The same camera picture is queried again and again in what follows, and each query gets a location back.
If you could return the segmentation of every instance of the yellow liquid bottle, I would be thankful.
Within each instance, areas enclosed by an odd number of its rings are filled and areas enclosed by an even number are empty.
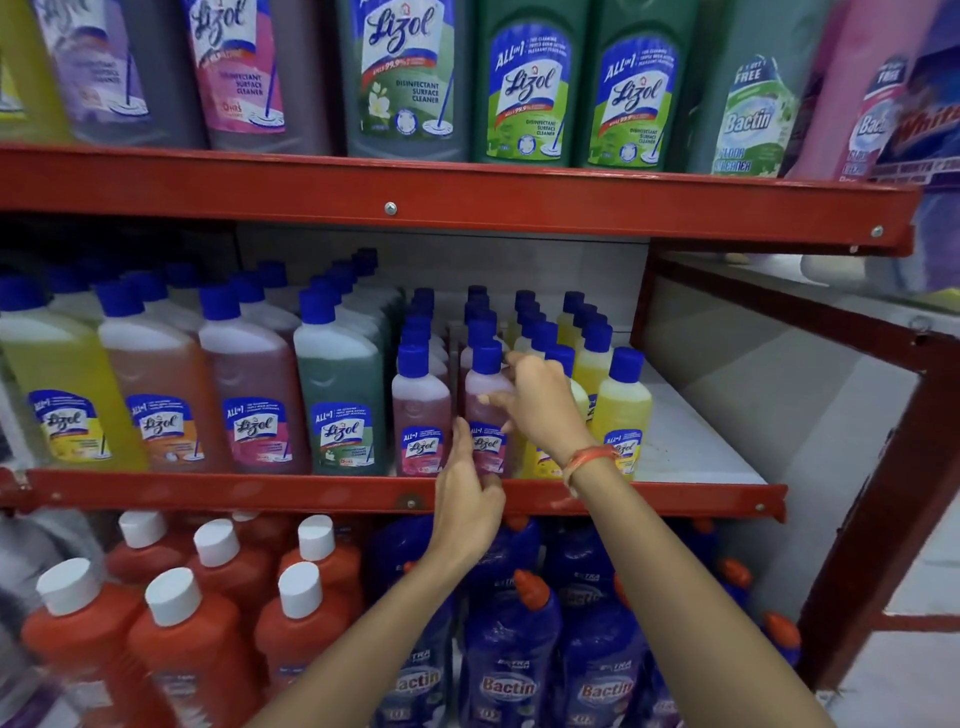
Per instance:
[[[55,468],[144,471],[107,352],[92,328],[44,307],[26,276],[0,279],[0,346],[27,396]]]
[[[590,422],[590,434],[598,442],[616,448],[616,467],[628,480],[633,480],[643,434],[654,407],[650,390],[639,381],[642,367],[643,354],[636,349],[613,350],[610,376],[600,384]]]

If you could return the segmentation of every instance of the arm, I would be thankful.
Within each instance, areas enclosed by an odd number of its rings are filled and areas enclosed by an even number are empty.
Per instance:
[[[462,419],[437,478],[430,546],[410,570],[247,728],[356,728],[367,725],[394,686],[427,622],[496,535],[503,489],[495,476],[481,488],[473,468],[473,439]]]
[[[516,390],[490,395],[554,461],[596,445],[555,362],[512,353]],[[592,460],[572,484],[587,506],[657,664],[691,728],[831,726],[747,615],[632,488]]]

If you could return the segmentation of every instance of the lizol label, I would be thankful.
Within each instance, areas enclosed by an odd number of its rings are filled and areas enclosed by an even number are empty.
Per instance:
[[[224,417],[230,451],[238,463],[270,465],[293,460],[283,402],[231,397],[224,400]]]
[[[391,139],[453,133],[453,0],[350,0],[360,131]]]
[[[489,53],[487,156],[544,161],[560,156],[572,48],[556,28],[517,24]]]
[[[847,144],[847,157],[837,165],[835,176],[841,182],[865,180],[873,171],[876,158],[897,127],[907,65],[906,58],[894,56],[876,72],[860,104]]]
[[[206,125],[219,132],[282,133],[269,0],[183,3]]]
[[[324,465],[364,468],[374,463],[370,408],[350,402],[320,402],[310,410]]]
[[[717,136],[713,174],[776,177],[799,102],[774,58],[754,56],[737,68]]]
[[[74,121],[150,119],[118,0],[34,0],[34,9]]]
[[[107,436],[93,402],[59,389],[37,389],[27,399],[55,458],[65,463],[110,459]]]
[[[400,474],[432,475],[444,460],[444,434],[436,427],[405,427],[400,434]]]
[[[620,40],[600,61],[587,161],[656,167],[670,117],[677,49],[655,36]]]

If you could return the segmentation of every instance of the large lizol bottle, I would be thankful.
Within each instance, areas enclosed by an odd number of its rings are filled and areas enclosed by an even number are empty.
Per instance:
[[[26,276],[0,279],[0,346],[57,467],[143,471],[140,434],[91,327],[47,310]]]

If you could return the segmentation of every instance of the green lizol bottle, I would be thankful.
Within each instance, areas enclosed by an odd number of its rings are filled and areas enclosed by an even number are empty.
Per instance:
[[[697,0],[601,0],[584,66],[579,167],[662,169]]]
[[[569,166],[589,0],[479,5],[473,160]]]

